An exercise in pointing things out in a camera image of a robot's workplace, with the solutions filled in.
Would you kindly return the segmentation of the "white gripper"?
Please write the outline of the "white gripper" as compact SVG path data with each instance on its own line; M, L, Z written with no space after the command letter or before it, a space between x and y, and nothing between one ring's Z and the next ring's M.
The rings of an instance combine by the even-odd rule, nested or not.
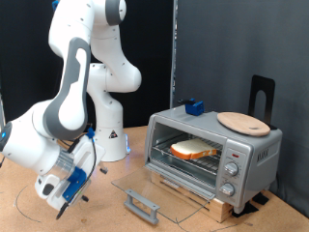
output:
M65 203L75 205L80 199L89 202L83 193L91 184L90 176L104 155L105 150L88 136L82 136L71 153L61 149L56 163L48 172L48 175L56 177L56 183L47 197L47 203L60 210ZM108 168L101 167L99 171L106 175Z

